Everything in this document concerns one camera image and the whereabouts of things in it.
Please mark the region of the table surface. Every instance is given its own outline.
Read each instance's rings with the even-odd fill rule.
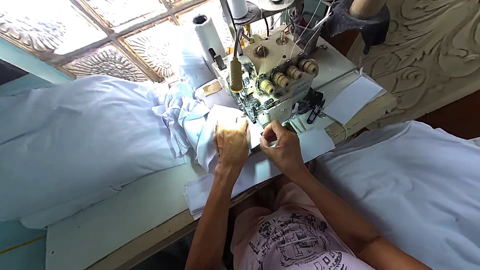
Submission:
[[[322,61],[312,87],[324,93],[327,105],[358,74],[356,66],[322,38],[317,44],[326,44],[328,49],[316,52],[315,58]],[[388,93],[376,98],[346,124],[348,135],[395,106],[395,98]],[[314,125],[325,128],[335,144],[346,137],[345,129],[328,118],[319,118]],[[146,175],[115,196],[49,226],[46,269],[130,269],[155,254],[196,227],[183,193],[187,181],[204,174],[203,168],[187,157],[187,163]],[[233,198],[231,206],[267,182]]]

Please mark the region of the person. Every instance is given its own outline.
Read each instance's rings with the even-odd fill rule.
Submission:
[[[248,124],[218,124],[214,141],[218,164],[185,269],[220,269],[230,196],[245,163]],[[309,270],[427,270],[322,185],[303,164],[300,141],[278,121],[265,127],[261,149],[287,178],[274,210],[253,207],[235,220],[231,251],[234,268]],[[273,147],[270,142],[278,140]]]

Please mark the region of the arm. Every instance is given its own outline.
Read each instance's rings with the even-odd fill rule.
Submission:
[[[268,142],[276,139],[276,146],[269,147]],[[359,259],[377,270],[430,269],[383,238],[373,225],[310,174],[303,165],[300,141],[295,133],[274,121],[265,128],[261,148],[286,177],[307,193]]]
[[[218,124],[214,143],[218,164],[202,217],[198,222],[186,270],[220,269],[227,235],[227,217],[233,185],[248,157],[248,122],[240,118]]]

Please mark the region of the yellow line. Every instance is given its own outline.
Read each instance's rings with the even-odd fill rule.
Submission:
[[[14,246],[14,247],[7,248],[7,249],[5,249],[5,250],[0,251],[0,254],[3,254],[3,253],[5,253],[5,252],[12,251],[12,250],[14,250],[14,249],[16,249],[16,248],[19,248],[19,247],[21,247],[21,246],[24,246],[24,245],[31,244],[31,243],[33,243],[33,242],[35,242],[35,241],[37,241],[37,240],[43,239],[43,238],[45,238],[45,237],[46,237],[46,235],[44,235],[44,236],[42,236],[42,237],[39,237],[39,238],[35,238],[35,239],[30,240],[30,241],[25,242],[25,243],[21,243],[21,244],[19,244],[19,245]]]

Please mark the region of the hand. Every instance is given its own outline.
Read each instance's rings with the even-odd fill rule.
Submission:
[[[278,139],[275,146],[269,143]],[[299,170],[305,169],[300,151],[300,140],[297,134],[288,131],[275,120],[265,127],[260,138],[260,148],[273,161],[275,166],[288,178],[294,179]]]
[[[217,122],[214,143],[218,165],[222,168],[237,169],[240,173],[248,158],[250,132],[246,117]]]

